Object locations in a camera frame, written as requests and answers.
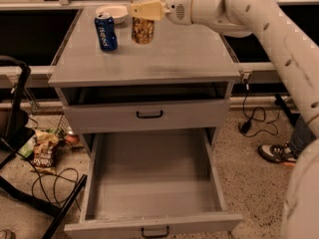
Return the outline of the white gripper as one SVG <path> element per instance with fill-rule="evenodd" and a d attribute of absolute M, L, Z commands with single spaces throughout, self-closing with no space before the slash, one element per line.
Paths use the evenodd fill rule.
<path fill-rule="evenodd" d="M 177 25 L 191 25 L 192 0 L 164 0 L 168 12 L 166 17 Z M 135 18 L 160 21 L 165 16 L 165 9 L 160 0 L 132 3 L 129 14 Z"/>

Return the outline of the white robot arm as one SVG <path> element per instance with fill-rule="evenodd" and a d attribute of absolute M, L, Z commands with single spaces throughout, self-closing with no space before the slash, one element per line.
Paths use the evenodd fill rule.
<path fill-rule="evenodd" d="M 132 0 L 129 14 L 224 35 L 254 35 L 316 139 L 300 154 L 284 201 L 280 239 L 319 239 L 319 48 L 276 0 Z"/>

